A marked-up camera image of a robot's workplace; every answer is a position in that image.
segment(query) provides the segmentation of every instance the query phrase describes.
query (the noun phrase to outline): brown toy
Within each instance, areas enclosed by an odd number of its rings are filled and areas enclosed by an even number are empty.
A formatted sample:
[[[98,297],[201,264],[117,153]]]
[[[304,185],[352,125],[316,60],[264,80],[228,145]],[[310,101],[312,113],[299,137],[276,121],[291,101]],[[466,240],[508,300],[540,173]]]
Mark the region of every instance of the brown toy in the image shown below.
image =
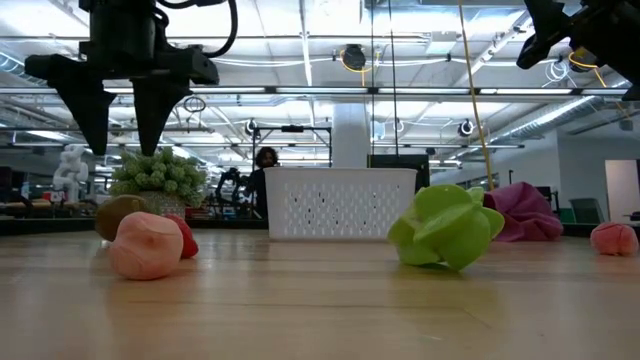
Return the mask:
[[[114,241],[122,219],[139,211],[151,212],[145,199],[135,195],[121,195],[113,198],[98,208],[96,212],[96,232],[103,239]]]

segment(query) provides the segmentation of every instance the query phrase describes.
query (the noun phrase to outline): table surface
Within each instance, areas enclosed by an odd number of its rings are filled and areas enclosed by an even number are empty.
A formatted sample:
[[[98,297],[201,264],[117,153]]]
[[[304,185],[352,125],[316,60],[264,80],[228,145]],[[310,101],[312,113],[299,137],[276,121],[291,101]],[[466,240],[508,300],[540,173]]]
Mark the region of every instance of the table surface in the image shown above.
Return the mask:
[[[3,359],[632,359],[640,261],[493,244],[461,274],[383,243],[196,231],[171,277],[119,279],[94,233],[0,238]]]

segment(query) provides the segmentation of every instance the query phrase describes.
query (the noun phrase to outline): chair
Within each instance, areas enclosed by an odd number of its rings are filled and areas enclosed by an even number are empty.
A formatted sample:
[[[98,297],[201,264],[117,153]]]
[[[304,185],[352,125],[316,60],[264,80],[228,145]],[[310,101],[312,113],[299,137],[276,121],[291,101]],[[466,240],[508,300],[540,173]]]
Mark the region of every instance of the chair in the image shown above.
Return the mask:
[[[569,200],[578,224],[602,224],[604,216],[598,200],[593,198]]]

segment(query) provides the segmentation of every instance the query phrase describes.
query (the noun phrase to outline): pink toy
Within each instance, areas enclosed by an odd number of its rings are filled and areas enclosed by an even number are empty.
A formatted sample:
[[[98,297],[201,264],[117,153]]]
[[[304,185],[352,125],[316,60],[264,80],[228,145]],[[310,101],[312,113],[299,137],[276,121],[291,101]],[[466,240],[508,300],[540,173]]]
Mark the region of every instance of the pink toy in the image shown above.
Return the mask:
[[[131,280],[169,275],[181,254],[182,232],[175,221],[143,212],[122,219],[108,251],[113,270]]]
[[[484,206],[504,216],[504,229],[495,241],[554,241],[564,231],[549,202],[527,183],[486,193]]]
[[[591,232],[591,246],[602,255],[635,256],[638,237],[628,225],[604,223]]]

